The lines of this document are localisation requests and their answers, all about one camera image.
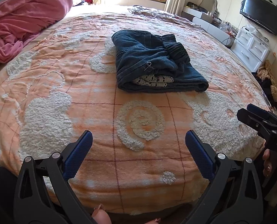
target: drawer handle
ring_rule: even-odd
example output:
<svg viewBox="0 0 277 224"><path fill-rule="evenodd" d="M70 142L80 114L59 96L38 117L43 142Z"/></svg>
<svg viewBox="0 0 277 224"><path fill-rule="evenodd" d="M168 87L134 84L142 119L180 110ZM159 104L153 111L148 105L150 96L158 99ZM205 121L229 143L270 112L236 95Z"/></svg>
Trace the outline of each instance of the drawer handle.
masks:
<svg viewBox="0 0 277 224"><path fill-rule="evenodd" d="M246 54L243 53L243 51L241 51L242 55L246 56L248 59L250 59Z"/></svg>
<svg viewBox="0 0 277 224"><path fill-rule="evenodd" d="M257 48L257 46L255 46L255 48L256 48L258 51L260 51L261 53L263 53L259 48Z"/></svg>

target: human hand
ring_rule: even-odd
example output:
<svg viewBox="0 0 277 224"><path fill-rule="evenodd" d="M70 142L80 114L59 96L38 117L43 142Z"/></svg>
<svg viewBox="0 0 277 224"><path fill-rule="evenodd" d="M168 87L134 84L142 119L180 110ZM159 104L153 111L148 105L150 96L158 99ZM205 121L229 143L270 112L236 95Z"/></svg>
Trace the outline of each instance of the human hand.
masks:
<svg viewBox="0 0 277 224"><path fill-rule="evenodd" d="M109 215L105 212L104 206L100 204L97 208L94 209L92 217L98 224L112 224ZM160 218L149 221L145 224L158 224L160 222Z"/></svg>
<svg viewBox="0 0 277 224"><path fill-rule="evenodd" d="M270 162L270 150L267 149L263 154L263 160L264 160L264 170L263 174L265 177L269 177L270 173L272 172L272 164Z"/></svg>

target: drawer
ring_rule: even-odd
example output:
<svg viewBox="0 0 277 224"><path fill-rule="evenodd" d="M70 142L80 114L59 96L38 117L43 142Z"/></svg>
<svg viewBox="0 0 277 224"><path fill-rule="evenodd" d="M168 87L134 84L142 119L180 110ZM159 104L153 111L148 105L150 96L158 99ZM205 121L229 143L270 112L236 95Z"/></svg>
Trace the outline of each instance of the drawer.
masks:
<svg viewBox="0 0 277 224"><path fill-rule="evenodd" d="M248 49L254 53L260 61L265 61L269 53L269 49L257 39L251 41Z"/></svg>
<svg viewBox="0 0 277 224"><path fill-rule="evenodd" d="M237 40L235 40L231 50L244 62L251 72L256 72L262 65L262 62L249 53Z"/></svg>
<svg viewBox="0 0 277 224"><path fill-rule="evenodd" d="M252 41L253 37L248 31L241 29L238 32L236 39L241 42L241 44L247 46Z"/></svg>

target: wall-mounted tv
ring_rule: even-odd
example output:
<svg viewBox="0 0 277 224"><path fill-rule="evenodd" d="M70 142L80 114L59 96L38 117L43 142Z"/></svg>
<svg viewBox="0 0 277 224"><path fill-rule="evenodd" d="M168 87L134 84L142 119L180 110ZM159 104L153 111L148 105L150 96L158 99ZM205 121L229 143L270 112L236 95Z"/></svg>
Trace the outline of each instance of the wall-mounted tv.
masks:
<svg viewBox="0 0 277 224"><path fill-rule="evenodd" d="M266 0L243 0L240 14L277 35L277 6Z"/></svg>

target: blue gripper pad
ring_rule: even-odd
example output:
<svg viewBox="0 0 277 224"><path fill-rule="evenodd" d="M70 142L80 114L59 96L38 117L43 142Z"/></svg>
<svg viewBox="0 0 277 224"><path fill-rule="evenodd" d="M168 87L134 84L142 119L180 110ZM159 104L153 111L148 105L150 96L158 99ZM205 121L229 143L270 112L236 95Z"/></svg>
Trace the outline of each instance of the blue gripper pad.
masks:
<svg viewBox="0 0 277 224"><path fill-rule="evenodd" d="M81 163L92 147L92 144L93 135L90 131L87 131L65 161L63 171L63 178L65 180L75 177Z"/></svg>
<svg viewBox="0 0 277 224"><path fill-rule="evenodd" d="M259 117L263 118L264 120L268 120L269 118L269 113L266 112L264 109L257 107L256 105L248 104L246 109L252 112L253 114L256 114Z"/></svg>
<svg viewBox="0 0 277 224"><path fill-rule="evenodd" d="M193 157L193 160L198 166L203 178L208 179L211 182L215 177L215 165L199 140L191 131L186 133L185 144L191 156Z"/></svg>

